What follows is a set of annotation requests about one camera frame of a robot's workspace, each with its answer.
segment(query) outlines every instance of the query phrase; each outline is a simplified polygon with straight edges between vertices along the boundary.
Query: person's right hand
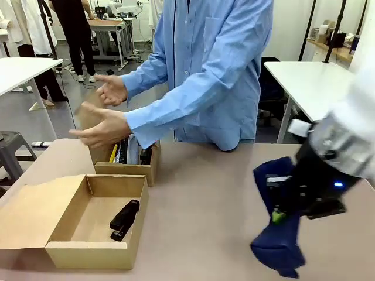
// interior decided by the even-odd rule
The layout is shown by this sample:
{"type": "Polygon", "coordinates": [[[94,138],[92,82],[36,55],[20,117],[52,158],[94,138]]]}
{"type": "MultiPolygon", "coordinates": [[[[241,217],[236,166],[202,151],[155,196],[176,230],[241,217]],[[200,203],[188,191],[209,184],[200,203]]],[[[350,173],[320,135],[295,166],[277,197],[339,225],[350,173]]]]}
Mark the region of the person's right hand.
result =
{"type": "Polygon", "coordinates": [[[95,75],[95,78],[105,82],[105,84],[96,91],[105,105],[113,105],[116,107],[128,98],[128,90],[120,76],[95,75]]]}

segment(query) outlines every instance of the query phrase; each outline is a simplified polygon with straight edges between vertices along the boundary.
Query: person in blue shirt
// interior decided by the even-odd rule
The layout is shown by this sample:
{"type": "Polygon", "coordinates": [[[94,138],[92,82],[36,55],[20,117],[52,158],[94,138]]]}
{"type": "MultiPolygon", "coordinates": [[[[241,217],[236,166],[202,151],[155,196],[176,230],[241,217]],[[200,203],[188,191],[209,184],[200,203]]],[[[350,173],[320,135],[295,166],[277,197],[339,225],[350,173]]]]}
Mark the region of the person in blue shirt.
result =
{"type": "Polygon", "coordinates": [[[97,93],[105,104],[120,105],[160,83],[169,92],[127,113],[84,103],[103,121],[71,133],[96,147],[133,133],[147,148],[172,130],[179,141],[223,151],[253,141],[272,12],[273,0],[165,0],[149,59],[124,76],[97,76],[105,82],[97,93]]]}

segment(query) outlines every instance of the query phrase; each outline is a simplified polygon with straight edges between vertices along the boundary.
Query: person's left hand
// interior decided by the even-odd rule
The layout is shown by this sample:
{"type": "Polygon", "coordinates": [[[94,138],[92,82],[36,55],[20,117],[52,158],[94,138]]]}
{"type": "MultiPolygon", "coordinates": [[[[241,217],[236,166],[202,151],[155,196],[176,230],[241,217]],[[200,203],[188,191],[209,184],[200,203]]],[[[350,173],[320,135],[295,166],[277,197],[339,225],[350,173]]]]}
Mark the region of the person's left hand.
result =
{"type": "Polygon", "coordinates": [[[112,145],[131,134],[125,114],[121,111],[98,108],[88,102],[82,103],[82,110],[96,114],[103,120],[90,129],[69,131],[72,135],[78,136],[85,145],[93,148],[112,145]]]}

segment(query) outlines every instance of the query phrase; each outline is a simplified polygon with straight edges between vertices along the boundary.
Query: blue light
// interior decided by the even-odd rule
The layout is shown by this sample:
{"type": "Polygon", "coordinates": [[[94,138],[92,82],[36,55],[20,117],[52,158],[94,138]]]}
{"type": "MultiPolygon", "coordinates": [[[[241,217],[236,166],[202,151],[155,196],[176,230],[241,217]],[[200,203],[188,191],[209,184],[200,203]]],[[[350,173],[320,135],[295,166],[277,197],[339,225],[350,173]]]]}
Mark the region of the blue light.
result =
{"type": "Polygon", "coordinates": [[[344,185],[342,184],[342,183],[334,183],[334,185],[336,186],[336,187],[344,187],[344,185]]]}

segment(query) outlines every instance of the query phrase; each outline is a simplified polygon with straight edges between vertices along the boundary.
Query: gray stool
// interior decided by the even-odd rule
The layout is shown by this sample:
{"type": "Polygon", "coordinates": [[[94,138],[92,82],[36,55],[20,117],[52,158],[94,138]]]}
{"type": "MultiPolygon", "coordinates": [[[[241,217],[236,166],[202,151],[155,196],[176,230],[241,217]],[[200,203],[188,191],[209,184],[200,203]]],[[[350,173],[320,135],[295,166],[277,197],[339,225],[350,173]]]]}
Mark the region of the gray stool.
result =
{"type": "Polygon", "coordinates": [[[16,181],[23,174],[18,161],[35,161],[36,159],[34,151],[19,132],[0,132],[0,167],[4,166],[12,181],[16,181]],[[23,145],[30,151],[31,156],[16,157],[16,151],[23,145]]]}

